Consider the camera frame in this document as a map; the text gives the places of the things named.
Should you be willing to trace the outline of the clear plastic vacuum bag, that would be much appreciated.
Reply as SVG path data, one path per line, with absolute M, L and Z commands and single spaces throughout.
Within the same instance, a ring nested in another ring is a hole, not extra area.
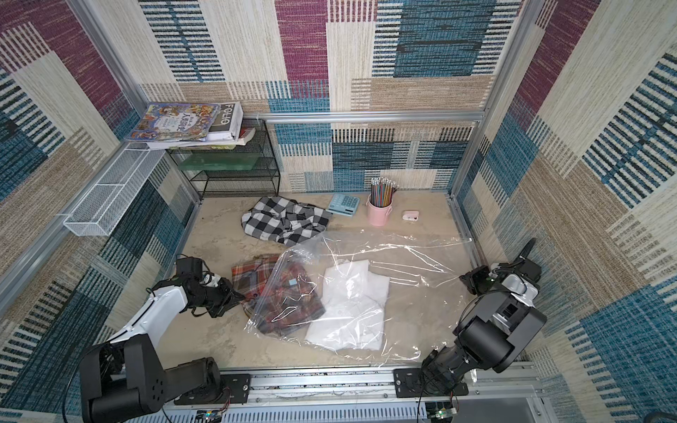
M 323 232 L 278 256 L 246 330 L 353 362 L 420 362 L 454 342 L 471 246 L 459 235 Z

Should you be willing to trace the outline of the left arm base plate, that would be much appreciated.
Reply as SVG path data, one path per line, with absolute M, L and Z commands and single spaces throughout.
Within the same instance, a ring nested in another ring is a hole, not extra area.
M 179 396 L 174 405 L 246 404 L 250 395 L 251 374 L 221 374 L 215 384 Z

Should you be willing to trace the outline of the black white checked shirt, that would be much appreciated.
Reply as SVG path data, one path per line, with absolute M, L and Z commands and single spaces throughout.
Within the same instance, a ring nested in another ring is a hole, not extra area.
M 292 247 L 326 231 L 333 215 L 285 197 L 261 197 L 242 217 L 245 234 Z

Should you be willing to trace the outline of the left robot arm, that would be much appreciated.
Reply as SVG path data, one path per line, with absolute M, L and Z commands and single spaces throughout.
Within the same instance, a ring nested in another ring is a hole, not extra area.
M 202 309 L 211 318 L 222 317 L 244 299 L 204 260 L 177 259 L 175 275 L 150 288 L 134 317 L 84 354 L 79 363 L 83 421 L 124 422 L 156 413 L 176 398 L 229 406 L 234 393 L 212 357 L 163 368 L 156 347 L 181 313 Z

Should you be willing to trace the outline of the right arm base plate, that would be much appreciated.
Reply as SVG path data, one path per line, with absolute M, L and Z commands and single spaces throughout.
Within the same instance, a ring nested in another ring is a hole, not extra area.
M 455 382 L 451 374 L 421 368 L 395 368 L 392 372 L 397 398 L 463 397 L 469 394 L 465 382 Z

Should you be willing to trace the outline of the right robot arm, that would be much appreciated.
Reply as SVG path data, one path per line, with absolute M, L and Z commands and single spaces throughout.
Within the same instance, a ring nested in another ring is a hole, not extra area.
M 529 259 L 534 238 L 509 263 L 483 265 L 460 277 L 475 298 L 461 313 L 452 347 L 421 364 L 421 396 L 452 396 L 466 373 L 501 373 L 526 349 L 548 318 L 534 305 L 541 266 Z

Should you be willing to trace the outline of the red plaid shirt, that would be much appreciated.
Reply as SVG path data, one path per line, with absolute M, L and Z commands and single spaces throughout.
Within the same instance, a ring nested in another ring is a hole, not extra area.
M 245 315 L 264 335 L 287 337 L 322 317 L 317 284 L 303 265 L 277 255 L 262 255 L 232 267 L 234 289 L 244 296 Z

